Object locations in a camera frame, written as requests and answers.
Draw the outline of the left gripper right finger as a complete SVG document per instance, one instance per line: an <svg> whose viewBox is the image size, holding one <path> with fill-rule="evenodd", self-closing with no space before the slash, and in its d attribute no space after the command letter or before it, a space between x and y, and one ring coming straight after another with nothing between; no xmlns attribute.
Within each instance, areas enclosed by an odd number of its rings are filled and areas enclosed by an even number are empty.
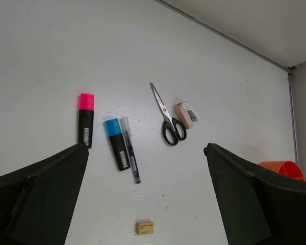
<svg viewBox="0 0 306 245"><path fill-rule="evenodd" d="M306 244L306 182L204 149L229 244Z"/></svg>

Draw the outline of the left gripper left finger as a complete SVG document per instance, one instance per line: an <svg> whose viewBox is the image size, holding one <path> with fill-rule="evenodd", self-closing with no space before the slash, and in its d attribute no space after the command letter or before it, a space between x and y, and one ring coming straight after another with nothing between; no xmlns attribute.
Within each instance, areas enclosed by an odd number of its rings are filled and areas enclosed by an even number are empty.
<svg viewBox="0 0 306 245"><path fill-rule="evenodd" d="M88 157L78 143L0 176L0 244L64 244Z"/></svg>

